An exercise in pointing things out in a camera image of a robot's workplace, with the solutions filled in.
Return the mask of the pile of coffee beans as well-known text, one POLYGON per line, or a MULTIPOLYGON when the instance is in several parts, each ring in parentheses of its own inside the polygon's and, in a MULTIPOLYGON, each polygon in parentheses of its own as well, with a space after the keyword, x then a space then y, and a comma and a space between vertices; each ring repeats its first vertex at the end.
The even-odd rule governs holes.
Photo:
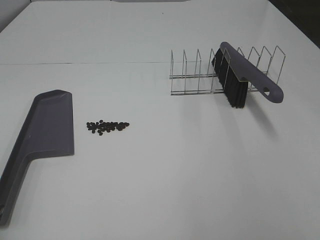
POLYGON ((97 133, 99 136, 115 130, 122 131, 129 126, 129 122, 103 121, 102 119, 97 122, 86 122, 87 130, 91 131, 92 134, 97 133))

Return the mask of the grey hand brush black bristles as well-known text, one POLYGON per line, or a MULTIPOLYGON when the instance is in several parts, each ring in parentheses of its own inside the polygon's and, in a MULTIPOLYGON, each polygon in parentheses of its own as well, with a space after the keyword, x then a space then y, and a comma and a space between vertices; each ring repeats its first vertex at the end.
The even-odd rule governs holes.
POLYGON ((231 107, 244 108, 249 83, 268 101, 275 104, 283 102, 283 90, 228 42, 220 44, 212 66, 231 107))

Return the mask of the grey plastic dustpan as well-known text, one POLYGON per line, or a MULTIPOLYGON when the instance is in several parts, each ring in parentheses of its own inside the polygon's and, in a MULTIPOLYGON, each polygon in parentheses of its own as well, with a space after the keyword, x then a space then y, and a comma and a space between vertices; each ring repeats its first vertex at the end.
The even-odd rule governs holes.
POLYGON ((0 225, 9 224, 32 161, 74 153, 72 94, 60 89, 38 94, 0 178, 0 225))

